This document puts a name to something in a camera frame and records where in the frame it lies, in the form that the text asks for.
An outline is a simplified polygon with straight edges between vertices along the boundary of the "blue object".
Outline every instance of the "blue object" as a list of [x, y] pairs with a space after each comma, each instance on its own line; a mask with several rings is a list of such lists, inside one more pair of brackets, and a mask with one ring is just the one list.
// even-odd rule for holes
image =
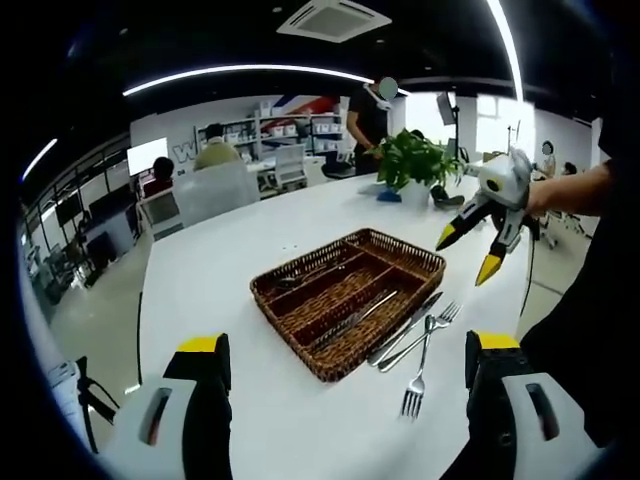
[[390, 188], [387, 188], [383, 192], [380, 192], [376, 197], [379, 202], [390, 202], [390, 203], [400, 203], [402, 202], [402, 198], [399, 194], [395, 193]]

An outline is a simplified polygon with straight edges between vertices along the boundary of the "window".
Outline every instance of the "window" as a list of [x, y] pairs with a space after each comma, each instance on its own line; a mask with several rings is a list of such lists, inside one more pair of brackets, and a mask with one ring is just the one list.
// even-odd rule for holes
[[[438, 110], [436, 98], [439, 92], [413, 93], [406, 98], [406, 127], [407, 130], [420, 130], [423, 135], [434, 143], [446, 145], [450, 138], [455, 138], [455, 125], [444, 125]], [[455, 107], [455, 95], [449, 94], [451, 106]]]
[[477, 106], [478, 152], [504, 152], [512, 145], [524, 150], [533, 160], [536, 142], [533, 104], [524, 103], [521, 107], [512, 98], [478, 95]]

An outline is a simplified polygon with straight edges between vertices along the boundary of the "white chair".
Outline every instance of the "white chair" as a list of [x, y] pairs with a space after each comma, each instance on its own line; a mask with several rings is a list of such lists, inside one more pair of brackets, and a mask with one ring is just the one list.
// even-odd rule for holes
[[154, 241], [184, 228], [180, 209], [171, 188], [140, 200], [137, 207], [146, 230], [151, 232]]
[[241, 161], [182, 175], [173, 191], [185, 228], [260, 200], [258, 184]]
[[276, 154], [276, 184], [279, 190], [287, 190], [289, 185], [307, 184], [304, 173], [304, 144], [279, 147]]

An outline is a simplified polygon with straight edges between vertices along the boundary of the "plant pot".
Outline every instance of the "plant pot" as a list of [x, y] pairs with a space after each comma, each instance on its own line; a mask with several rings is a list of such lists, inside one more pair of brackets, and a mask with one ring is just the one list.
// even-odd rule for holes
[[429, 205], [429, 191], [433, 183], [425, 185], [415, 180], [409, 180], [409, 183], [400, 190], [402, 203], [411, 208], [424, 210]]

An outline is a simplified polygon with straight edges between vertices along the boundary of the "white table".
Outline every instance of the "white table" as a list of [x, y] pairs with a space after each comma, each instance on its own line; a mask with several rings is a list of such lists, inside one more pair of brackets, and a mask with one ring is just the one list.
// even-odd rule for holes
[[[442, 252], [447, 269], [438, 311], [464, 307], [434, 334], [419, 418], [398, 418], [415, 375], [415, 349], [387, 374], [363, 364], [335, 384], [320, 382], [256, 306], [249, 282], [287, 260], [362, 227], [433, 250], [454, 215], [380, 203], [356, 191], [372, 176], [299, 190], [215, 217], [153, 244], [141, 310], [143, 378], [161, 375], [183, 341], [224, 331], [231, 344], [234, 478], [439, 478], [468, 438], [465, 334], [514, 334], [526, 286], [528, 234], [481, 287], [476, 274], [496, 231], [491, 222]], [[467, 198], [477, 180], [449, 193]]]

